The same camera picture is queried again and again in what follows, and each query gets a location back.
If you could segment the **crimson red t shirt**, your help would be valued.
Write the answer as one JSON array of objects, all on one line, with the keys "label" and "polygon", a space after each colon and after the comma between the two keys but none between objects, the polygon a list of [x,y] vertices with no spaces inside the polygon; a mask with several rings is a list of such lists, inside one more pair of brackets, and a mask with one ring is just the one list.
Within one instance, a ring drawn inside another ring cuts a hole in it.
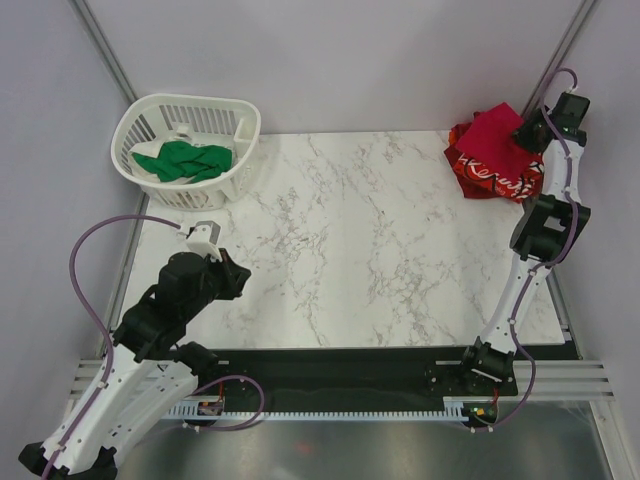
[{"label": "crimson red t shirt", "polygon": [[476,116],[455,147],[493,173],[515,182],[536,158],[515,141],[513,133],[522,124],[520,115],[503,102]]}]

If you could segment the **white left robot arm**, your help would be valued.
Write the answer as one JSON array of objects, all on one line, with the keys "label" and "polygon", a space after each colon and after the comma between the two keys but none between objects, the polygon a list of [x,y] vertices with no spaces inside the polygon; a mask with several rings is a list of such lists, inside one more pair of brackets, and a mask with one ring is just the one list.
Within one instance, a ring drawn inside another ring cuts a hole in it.
[{"label": "white left robot arm", "polygon": [[251,272],[219,256],[178,253],[123,316],[99,372],[70,416],[20,463],[42,479],[113,479],[133,444],[179,400],[219,382],[206,347],[180,345],[188,323],[214,301],[241,296]]}]

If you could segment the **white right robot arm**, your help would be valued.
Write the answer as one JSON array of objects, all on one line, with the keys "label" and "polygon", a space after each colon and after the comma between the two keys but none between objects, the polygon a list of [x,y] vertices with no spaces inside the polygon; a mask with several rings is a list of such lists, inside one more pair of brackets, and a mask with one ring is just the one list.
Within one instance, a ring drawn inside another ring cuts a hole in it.
[{"label": "white right robot arm", "polygon": [[551,110],[540,107],[516,131],[518,143],[542,155],[543,183],[512,234],[514,257],[496,310],[458,367],[459,384],[469,393],[488,395],[514,380],[518,330],[537,290],[590,219],[591,209],[583,205],[578,191],[587,143],[581,123],[589,106],[588,98],[569,90]]}]

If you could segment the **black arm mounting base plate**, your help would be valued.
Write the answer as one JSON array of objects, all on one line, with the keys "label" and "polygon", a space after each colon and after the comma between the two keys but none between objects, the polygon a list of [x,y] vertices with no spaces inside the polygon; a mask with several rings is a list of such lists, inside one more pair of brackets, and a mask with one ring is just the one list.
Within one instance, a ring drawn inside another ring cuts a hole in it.
[{"label": "black arm mounting base plate", "polygon": [[514,380],[474,394],[460,383],[460,347],[209,350],[195,343],[170,353],[222,393],[232,412],[439,410],[447,397],[512,397]]}]

